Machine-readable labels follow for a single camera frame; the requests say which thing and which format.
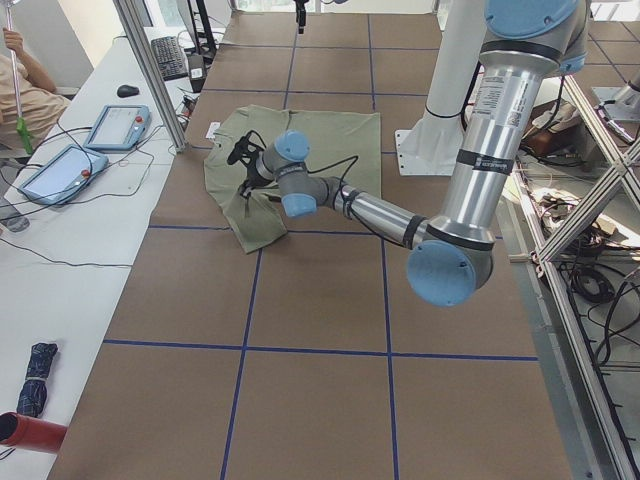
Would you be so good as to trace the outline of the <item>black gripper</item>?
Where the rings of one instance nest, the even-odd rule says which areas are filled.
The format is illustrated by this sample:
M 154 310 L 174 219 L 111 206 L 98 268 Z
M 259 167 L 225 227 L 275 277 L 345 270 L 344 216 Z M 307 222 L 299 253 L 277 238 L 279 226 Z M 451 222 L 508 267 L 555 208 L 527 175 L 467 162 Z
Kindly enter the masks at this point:
M 296 24 L 299 34 L 303 34 L 306 27 L 308 0 L 294 0 Z M 249 135 L 241 136 L 235 143 L 227 158 L 228 165 L 242 164 L 246 169 L 246 177 L 238 187 L 238 194 L 244 198 L 244 218 L 249 218 L 251 194 L 255 189 L 268 185 L 268 171 L 264 168 L 262 157 L 265 149 L 250 140 Z

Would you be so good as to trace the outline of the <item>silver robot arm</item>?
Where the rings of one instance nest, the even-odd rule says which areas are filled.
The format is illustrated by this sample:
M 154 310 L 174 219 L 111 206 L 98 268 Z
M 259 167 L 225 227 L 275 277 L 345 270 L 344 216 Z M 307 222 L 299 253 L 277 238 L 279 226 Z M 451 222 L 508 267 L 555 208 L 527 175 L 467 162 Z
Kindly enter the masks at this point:
M 407 278 L 424 301 L 452 307 L 490 278 L 490 224 L 511 174 L 542 82 L 582 68 L 586 1 L 456 1 L 449 10 L 422 118 L 402 134 L 414 174 L 446 175 L 439 213 L 424 217 L 306 164 L 307 137 L 281 131 L 266 146 L 241 137 L 228 155 L 241 164 L 242 197 L 275 186 L 287 216 L 320 207 L 341 212 L 409 251 Z

